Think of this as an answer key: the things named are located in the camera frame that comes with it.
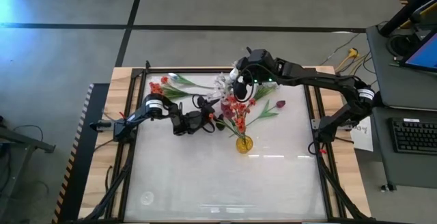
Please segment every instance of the white paper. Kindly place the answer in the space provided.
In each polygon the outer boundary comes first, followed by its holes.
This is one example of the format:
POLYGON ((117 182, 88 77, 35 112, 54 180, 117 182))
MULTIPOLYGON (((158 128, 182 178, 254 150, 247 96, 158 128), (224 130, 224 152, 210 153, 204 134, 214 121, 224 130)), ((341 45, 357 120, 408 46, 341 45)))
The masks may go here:
POLYGON ((373 151, 373 143, 371 141, 371 126, 370 117, 366 117, 350 131, 350 136, 354 142, 356 149, 373 151))

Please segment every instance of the white table surface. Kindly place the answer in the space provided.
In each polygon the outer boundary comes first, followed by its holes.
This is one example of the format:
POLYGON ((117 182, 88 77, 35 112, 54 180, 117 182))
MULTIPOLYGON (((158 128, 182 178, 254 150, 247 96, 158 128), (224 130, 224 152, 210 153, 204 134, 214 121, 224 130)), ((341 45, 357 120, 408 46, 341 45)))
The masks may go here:
MULTIPOLYGON (((184 74, 212 86, 216 74, 184 74)), ((149 74, 148 83, 161 75, 149 74)), ((189 87, 190 93, 207 89, 189 87)), ((246 120, 278 100, 286 105, 276 117, 257 120, 246 134, 253 139, 247 154, 236 150, 230 131, 177 137, 170 120, 139 126, 130 177, 125 221, 325 220, 323 196, 303 86, 284 87, 260 99, 246 120)), ((195 110, 191 97, 177 100, 184 113, 195 110)), ((219 104, 215 107, 219 115, 219 104)))

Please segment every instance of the yellow vase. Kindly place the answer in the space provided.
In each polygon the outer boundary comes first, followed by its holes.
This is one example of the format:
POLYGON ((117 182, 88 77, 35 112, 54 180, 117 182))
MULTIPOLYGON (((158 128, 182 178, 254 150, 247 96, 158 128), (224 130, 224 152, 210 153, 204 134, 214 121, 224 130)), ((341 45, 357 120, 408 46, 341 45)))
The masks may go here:
POLYGON ((249 136, 245 136, 244 138, 238 137, 236 145, 237 151, 241 154, 245 154, 252 149, 253 141, 249 136))

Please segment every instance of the gray floor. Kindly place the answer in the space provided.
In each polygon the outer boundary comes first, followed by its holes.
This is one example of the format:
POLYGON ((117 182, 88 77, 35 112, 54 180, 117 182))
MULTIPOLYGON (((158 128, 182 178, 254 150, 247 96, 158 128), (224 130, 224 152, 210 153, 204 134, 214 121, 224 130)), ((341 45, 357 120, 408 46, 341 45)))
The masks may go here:
MULTIPOLYGON (((133 0, 2 0, 0 23, 126 24, 133 0)), ((141 0, 136 24, 366 27, 388 20, 398 0, 141 0)), ((1 29, 0 114, 11 127, 37 124, 54 154, 35 153, 18 196, 40 196, 30 182, 45 181, 51 194, 38 203, 12 203, 9 220, 48 223, 64 174, 80 110, 90 83, 107 83, 123 30, 1 29)), ((315 66, 351 33, 133 31, 123 66, 226 66, 245 47, 267 48, 275 57, 315 66)), ((327 63, 337 65, 350 47, 368 51, 357 37, 327 63)), ((373 82, 363 68, 358 75, 373 82)), ((37 136, 33 131, 24 133, 37 136)), ((380 193, 382 165, 358 153, 372 214, 386 221, 432 223, 437 191, 400 187, 380 193)))

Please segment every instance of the black keyboard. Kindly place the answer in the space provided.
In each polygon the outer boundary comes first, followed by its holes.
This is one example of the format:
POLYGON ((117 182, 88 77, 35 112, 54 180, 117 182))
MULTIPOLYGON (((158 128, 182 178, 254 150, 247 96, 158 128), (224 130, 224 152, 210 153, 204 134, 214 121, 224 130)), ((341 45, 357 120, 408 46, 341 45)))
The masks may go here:
POLYGON ((389 125, 396 152, 437 155, 437 120, 391 118, 389 125))

